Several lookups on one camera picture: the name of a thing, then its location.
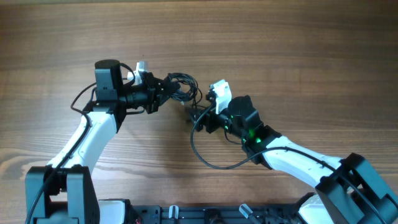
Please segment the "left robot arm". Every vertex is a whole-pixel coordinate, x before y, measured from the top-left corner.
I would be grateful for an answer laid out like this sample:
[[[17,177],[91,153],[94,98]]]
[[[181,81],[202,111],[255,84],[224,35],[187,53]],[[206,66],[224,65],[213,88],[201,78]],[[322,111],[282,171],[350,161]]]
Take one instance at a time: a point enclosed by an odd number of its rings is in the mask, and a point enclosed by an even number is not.
[[[142,223],[128,199],[100,200],[91,173],[127,115],[154,113],[178,93],[180,84],[159,79],[138,62],[136,69],[115,59],[95,63],[95,82],[81,123],[46,166],[25,177],[26,223]]]

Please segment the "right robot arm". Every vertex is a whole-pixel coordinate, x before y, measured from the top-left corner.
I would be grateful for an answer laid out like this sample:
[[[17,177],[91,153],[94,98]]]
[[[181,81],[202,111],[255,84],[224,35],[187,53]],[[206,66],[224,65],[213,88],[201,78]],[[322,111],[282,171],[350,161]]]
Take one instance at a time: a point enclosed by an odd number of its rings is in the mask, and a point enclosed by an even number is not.
[[[265,125],[249,96],[240,96],[219,109],[216,100],[202,110],[192,108],[193,131],[218,128],[240,139],[247,161],[288,173],[315,189],[300,202],[296,222],[394,223],[397,195],[363,156],[326,156],[299,146]]]

